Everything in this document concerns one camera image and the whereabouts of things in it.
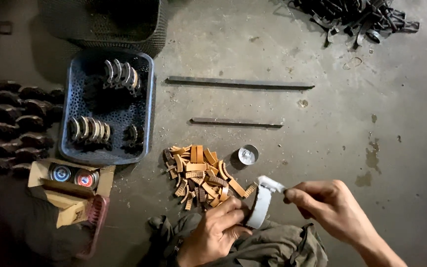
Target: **perforated basket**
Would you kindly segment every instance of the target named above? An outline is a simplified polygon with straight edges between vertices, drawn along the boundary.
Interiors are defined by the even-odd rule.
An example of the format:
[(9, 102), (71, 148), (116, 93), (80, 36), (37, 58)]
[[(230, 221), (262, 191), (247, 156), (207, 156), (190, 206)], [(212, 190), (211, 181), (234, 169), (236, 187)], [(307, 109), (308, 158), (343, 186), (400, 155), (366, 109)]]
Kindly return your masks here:
[(39, 0), (51, 35), (83, 48), (123, 47), (156, 57), (166, 44), (166, 0)]
[[(84, 82), (88, 76), (104, 76), (105, 59), (113, 61), (115, 58), (120, 62), (131, 64), (138, 72), (139, 79), (146, 89), (141, 96), (129, 99), (129, 106), (126, 108), (117, 108), (119, 103), (107, 102), (104, 104), (114, 106), (116, 109), (105, 113), (94, 113), (88, 109), (83, 98)], [(145, 53), (121, 48), (92, 48), (78, 52), (72, 59), (67, 74), (64, 114), (60, 127), (60, 153), (70, 161), (85, 165), (121, 165), (139, 162), (149, 152), (154, 119), (154, 95), (154, 62)], [(109, 124), (112, 150), (84, 151), (80, 144), (72, 142), (68, 132), (68, 122), (72, 116), (75, 118), (88, 116)], [(131, 124), (138, 129), (144, 127), (144, 138), (142, 146), (128, 151), (125, 148), (126, 131)]]

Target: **person's right hand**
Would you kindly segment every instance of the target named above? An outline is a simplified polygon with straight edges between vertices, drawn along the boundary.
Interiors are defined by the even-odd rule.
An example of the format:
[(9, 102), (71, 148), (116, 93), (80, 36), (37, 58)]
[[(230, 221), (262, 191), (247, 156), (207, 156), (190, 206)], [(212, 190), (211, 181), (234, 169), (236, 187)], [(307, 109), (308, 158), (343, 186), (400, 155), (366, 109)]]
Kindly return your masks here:
[(284, 203), (296, 204), (305, 219), (315, 219), (338, 240), (359, 246), (380, 239), (347, 185), (340, 180), (302, 182), (284, 195)]

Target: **small metal can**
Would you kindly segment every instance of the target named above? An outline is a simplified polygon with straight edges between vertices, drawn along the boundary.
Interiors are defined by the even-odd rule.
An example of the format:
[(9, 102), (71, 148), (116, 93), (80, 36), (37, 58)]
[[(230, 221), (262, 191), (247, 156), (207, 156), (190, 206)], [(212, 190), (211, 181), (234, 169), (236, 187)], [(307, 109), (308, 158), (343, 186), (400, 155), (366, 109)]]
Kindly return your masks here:
[(71, 174), (67, 166), (54, 164), (50, 170), (50, 179), (64, 182), (70, 179)]
[(98, 179), (100, 175), (97, 171), (89, 171), (86, 169), (80, 169), (75, 174), (74, 184), (95, 189), (98, 185)]

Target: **concrete floor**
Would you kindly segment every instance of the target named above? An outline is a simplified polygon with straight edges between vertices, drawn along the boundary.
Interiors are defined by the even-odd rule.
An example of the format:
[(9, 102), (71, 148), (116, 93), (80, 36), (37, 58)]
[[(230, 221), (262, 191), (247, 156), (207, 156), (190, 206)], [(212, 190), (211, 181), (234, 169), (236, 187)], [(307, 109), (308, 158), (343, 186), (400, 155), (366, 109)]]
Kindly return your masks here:
[[(344, 35), (324, 49), (325, 34), (309, 16), (275, 1), (172, 0), (166, 47), (155, 59), (152, 151), (139, 164), (117, 169), (97, 253), (79, 265), (133, 266), (149, 245), (147, 218), (165, 214), (175, 221), (184, 214), (180, 199), (173, 198), (175, 182), (162, 173), (163, 148), (203, 144), (228, 163), (232, 152), (250, 143), (260, 150), (258, 162), (241, 171), (227, 167), (243, 186), (260, 174), (287, 186), (341, 179), (390, 246), (410, 266), (427, 266), (427, 1), (396, 0), (393, 6), (422, 23), (419, 33), (394, 34), (380, 45), (366, 41), (349, 51), (352, 40)], [(15, 22), (13, 36), (0, 36), (0, 79), (63, 85), (67, 59), (76, 48), (45, 32), (37, 2), (6, 3), (0, 19)], [(363, 63), (345, 70), (354, 57)], [(300, 93), (162, 82), (169, 75), (221, 73), (222, 78), (304, 81), (316, 87)], [(189, 125), (193, 116), (284, 119), (285, 126)], [(379, 151), (369, 144), (375, 140)], [(306, 222), (279, 194), (269, 215), (283, 224)], [(329, 266), (364, 265), (349, 246), (319, 231)]]

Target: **dark cloth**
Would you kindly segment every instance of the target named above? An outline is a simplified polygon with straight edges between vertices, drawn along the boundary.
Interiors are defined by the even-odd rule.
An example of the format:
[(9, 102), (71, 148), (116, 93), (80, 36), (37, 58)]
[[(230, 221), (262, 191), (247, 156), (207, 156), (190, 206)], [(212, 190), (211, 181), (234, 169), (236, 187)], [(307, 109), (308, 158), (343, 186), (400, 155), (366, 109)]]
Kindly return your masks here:
[(0, 266), (68, 266), (91, 240), (82, 224), (56, 228), (58, 209), (26, 179), (0, 176)]
[[(172, 226), (166, 216), (149, 218), (151, 235), (151, 265), (176, 266), (174, 248), (197, 227), (202, 216), (189, 214)], [(281, 225), (265, 220), (252, 236), (240, 237), (228, 256), (205, 264), (205, 267), (298, 266), (324, 267), (327, 255), (314, 225), (303, 227)]]

